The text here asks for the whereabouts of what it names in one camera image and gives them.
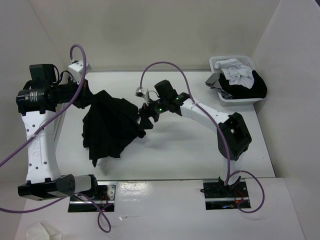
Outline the black pleated skirt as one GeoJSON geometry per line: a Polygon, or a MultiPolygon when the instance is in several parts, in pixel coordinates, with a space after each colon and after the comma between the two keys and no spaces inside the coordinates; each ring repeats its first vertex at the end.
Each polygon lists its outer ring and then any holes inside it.
{"type": "Polygon", "coordinates": [[[98,160],[120,158],[122,151],[136,138],[146,135],[139,128],[138,107],[124,98],[115,98],[102,90],[93,96],[83,118],[83,147],[89,150],[94,167],[98,160]]]}

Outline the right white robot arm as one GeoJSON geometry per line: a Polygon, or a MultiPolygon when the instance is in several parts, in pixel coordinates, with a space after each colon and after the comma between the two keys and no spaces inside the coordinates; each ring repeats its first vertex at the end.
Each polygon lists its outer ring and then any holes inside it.
{"type": "Polygon", "coordinates": [[[144,99],[139,109],[142,130],[154,127],[160,114],[171,112],[181,117],[192,119],[209,128],[217,135],[217,145],[224,163],[219,181],[219,192],[231,196],[240,182],[240,168],[243,153],[249,148],[252,137],[241,114],[228,114],[215,110],[194,99],[188,93],[180,94],[172,87],[168,80],[163,80],[155,86],[158,98],[152,100],[149,90],[137,88],[135,95],[144,99]]]}

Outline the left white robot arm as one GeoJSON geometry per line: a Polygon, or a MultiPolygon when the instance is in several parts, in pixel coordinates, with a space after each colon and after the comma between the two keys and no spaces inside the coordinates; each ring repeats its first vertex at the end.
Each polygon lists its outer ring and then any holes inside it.
{"type": "Polygon", "coordinates": [[[76,193],[82,193],[88,200],[98,197],[100,188],[94,175],[61,174],[56,157],[54,123],[37,133],[56,115],[57,105],[71,102],[82,77],[90,70],[89,64],[76,61],[68,66],[68,82],[61,84],[53,64],[30,65],[31,80],[16,97],[28,140],[28,171],[26,183],[17,188],[19,196],[35,201],[71,197],[76,193]]]}

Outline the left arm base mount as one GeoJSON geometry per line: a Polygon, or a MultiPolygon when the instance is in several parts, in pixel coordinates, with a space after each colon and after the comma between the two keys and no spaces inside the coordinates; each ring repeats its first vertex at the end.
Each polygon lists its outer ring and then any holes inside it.
{"type": "MultiPolygon", "coordinates": [[[[97,192],[89,197],[103,212],[113,212],[115,209],[116,187],[117,183],[115,181],[98,181],[97,192]]],[[[85,197],[76,194],[69,200],[68,212],[93,213],[98,212],[98,210],[85,197]]]]}

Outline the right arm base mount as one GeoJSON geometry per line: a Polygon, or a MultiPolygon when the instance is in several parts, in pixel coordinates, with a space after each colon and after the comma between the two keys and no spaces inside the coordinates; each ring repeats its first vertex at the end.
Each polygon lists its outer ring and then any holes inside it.
{"type": "Polygon", "coordinates": [[[223,191],[223,185],[218,181],[204,181],[200,192],[204,195],[207,211],[237,209],[239,203],[243,209],[251,208],[245,181],[240,181],[231,191],[223,191]]]}

